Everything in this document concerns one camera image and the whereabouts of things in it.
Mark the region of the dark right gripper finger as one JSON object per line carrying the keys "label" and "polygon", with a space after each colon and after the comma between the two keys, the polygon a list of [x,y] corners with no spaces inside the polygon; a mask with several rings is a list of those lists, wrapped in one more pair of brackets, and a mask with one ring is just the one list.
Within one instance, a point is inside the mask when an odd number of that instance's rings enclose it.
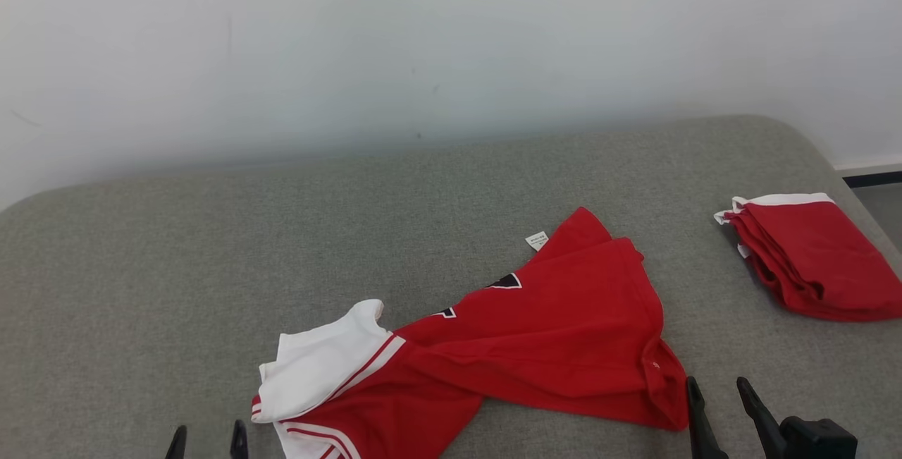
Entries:
{"label": "dark right gripper finger", "polygon": [[780,432],[779,423],[770,413],[769,408],[761,401],[753,385],[744,377],[736,379],[736,387],[740,393],[742,405],[747,416],[753,420],[758,433],[758,440],[766,458],[784,458],[786,440]]}
{"label": "dark right gripper finger", "polygon": [[727,459],[729,456],[719,447],[708,414],[705,413],[705,398],[693,377],[686,379],[686,397],[693,459]]}

